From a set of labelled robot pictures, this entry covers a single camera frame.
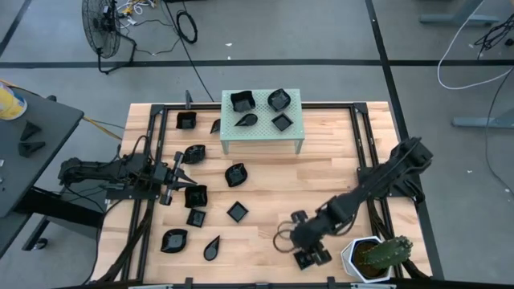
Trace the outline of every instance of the cactus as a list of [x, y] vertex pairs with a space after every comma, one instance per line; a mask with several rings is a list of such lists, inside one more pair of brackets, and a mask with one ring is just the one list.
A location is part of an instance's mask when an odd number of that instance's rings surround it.
[[362, 252], [364, 257], [362, 265], [370, 265], [376, 269], [398, 265], [410, 257], [411, 248], [412, 242], [407, 237], [392, 238]]

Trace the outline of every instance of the yellow container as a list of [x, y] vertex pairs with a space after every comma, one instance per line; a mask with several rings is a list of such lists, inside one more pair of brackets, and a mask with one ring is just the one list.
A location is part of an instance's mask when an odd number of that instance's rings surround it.
[[0, 120], [19, 118], [27, 109], [27, 102], [13, 93], [4, 83], [0, 83]]

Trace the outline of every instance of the potted cactus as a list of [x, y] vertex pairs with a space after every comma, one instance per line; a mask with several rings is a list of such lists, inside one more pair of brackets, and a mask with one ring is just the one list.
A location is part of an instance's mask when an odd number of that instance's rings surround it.
[[341, 252], [346, 273], [364, 283], [389, 280], [392, 266], [410, 257], [412, 242], [404, 236], [382, 242], [378, 237], [357, 238]]

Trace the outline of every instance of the black desk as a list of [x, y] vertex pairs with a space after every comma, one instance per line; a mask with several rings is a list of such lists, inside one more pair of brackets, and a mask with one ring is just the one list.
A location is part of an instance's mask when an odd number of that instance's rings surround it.
[[[0, 120], [0, 257], [14, 241], [32, 213], [62, 218], [88, 226], [97, 226], [101, 213], [59, 200], [59, 195], [34, 187], [34, 183], [63, 147], [84, 116], [78, 109], [46, 100], [21, 89], [12, 88], [28, 103], [27, 111], [17, 120]], [[46, 145], [29, 158], [18, 154], [18, 143], [25, 124], [38, 125], [42, 131], [27, 141], [45, 141]], [[29, 242], [35, 242], [47, 226], [46, 217]]]

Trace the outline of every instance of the white cable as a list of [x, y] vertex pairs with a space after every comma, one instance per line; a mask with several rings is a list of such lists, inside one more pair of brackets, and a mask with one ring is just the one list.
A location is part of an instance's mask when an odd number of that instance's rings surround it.
[[449, 86], [445, 85], [441, 81], [441, 63], [447, 57], [448, 52], [450, 52], [450, 49], [453, 46], [453, 43], [455, 42], [455, 40], [457, 39], [457, 36], [459, 36], [460, 31], [466, 26], [466, 24], [469, 22], [469, 19], [471, 19], [471, 16], [473, 16], [475, 14], [475, 12], [482, 6], [482, 4], [483, 4], [483, 1], [478, 5], [478, 7], [476, 7], [476, 9], [469, 15], [469, 17], [467, 17], [467, 19], [464, 22], [464, 24], [457, 30], [457, 33], [455, 34], [454, 38], [451, 40], [450, 46], [448, 47], [447, 51], [444, 53], [443, 57], [441, 58], [441, 61], [439, 61], [439, 64], [437, 65], [437, 80], [439, 81], [439, 84], [441, 84], [446, 89], [460, 90], [460, 89], [472, 88], [472, 87], [479, 86], [479, 85], [482, 85], [482, 84], [490, 83], [492, 81], [495, 81], [497, 79], [500, 79], [500, 78], [506, 76], [512, 70], [512, 68], [511, 68], [508, 71], [506, 71], [505, 73], [503, 73], [501, 75], [498, 75], [495, 78], [492, 78], [492, 79], [489, 79], [489, 80], [484, 80], [484, 81], [479, 82], [479, 83], [469, 84], [469, 85], [466, 85], [466, 86], [463, 86], [463, 87], [449, 87]]

